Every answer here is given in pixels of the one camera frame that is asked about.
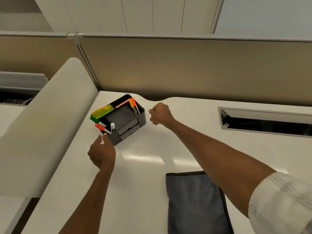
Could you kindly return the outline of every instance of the gray cloth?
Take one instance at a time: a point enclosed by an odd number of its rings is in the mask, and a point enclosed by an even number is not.
[[[168,173],[168,234],[231,234],[224,194],[204,172]]]

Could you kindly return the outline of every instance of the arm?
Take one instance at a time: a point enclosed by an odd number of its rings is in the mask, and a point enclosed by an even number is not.
[[[234,206],[248,217],[248,204],[253,191],[275,170],[176,121],[169,107],[163,103],[158,103],[149,112],[153,124],[162,124],[173,131],[211,180],[224,191]]]
[[[103,212],[108,183],[115,166],[116,151],[106,133],[95,140],[88,155],[100,171],[90,189],[59,234],[97,234]]]

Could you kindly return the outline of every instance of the hand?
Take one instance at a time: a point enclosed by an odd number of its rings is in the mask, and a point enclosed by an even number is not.
[[[156,106],[149,110],[149,113],[151,114],[150,121],[154,125],[162,124],[169,128],[175,121],[168,105],[163,103],[156,104]]]
[[[102,136],[99,135],[90,146],[88,155],[100,170],[109,169],[112,172],[115,167],[116,151],[106,133],[103,134],[103,141],[104,144],[101,144]]]

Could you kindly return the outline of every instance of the sleeve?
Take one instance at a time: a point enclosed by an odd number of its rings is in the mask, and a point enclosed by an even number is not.
[[[273,173],[252,193],[248,216],[256,234],[312,234],[312,185]]]

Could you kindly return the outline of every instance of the desk organizer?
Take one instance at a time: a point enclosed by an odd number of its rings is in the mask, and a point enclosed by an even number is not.
[[[114,146],[146,124],[144,108],[130,94],[94,111],[90,119],[96,123],[96,127],[102,133],[108,134]],[[111,130],[111,123],[115,123],[114,132]]]

